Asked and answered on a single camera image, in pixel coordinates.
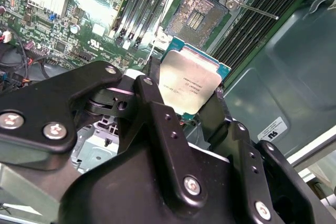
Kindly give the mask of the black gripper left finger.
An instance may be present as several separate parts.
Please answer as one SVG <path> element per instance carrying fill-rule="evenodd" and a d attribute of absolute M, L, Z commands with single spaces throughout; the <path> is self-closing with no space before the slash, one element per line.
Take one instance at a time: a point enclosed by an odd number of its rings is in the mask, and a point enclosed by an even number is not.
<path fill-rule="evenodd" d="M 121 81 L 118 69 L 96 61 L 1 96 L 1 162 L 38 170 L 62 167 L 89 99 Z M 205 203 L 207 190 L 174 110 L 151 78 L 138 76 L 131 87 L 136 107 L 123 142 L 151 145 L 166 203 Z"/>

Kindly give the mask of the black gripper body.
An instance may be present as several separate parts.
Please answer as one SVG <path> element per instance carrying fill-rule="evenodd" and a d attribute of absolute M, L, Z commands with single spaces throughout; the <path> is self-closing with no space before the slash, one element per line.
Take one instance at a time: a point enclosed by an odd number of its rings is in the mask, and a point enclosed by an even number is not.
<path fill-rule="evenodd" d="M 233 161 L 173 142 L 139 144 L 81 175 L 66 191 L 60 223 L 249 223 L 253 205 Z"/>

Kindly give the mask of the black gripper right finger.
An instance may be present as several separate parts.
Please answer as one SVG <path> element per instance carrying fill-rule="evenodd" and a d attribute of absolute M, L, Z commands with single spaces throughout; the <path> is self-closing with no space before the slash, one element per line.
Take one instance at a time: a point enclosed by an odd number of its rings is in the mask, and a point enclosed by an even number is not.
<path fill-rule="evenodd" d="M 272 143 L 253 142 L 214 91 L 199 111 L 209 150 L 230 162 L 231 198 L 240 223 L 329 223 L 330 213 Z"/>

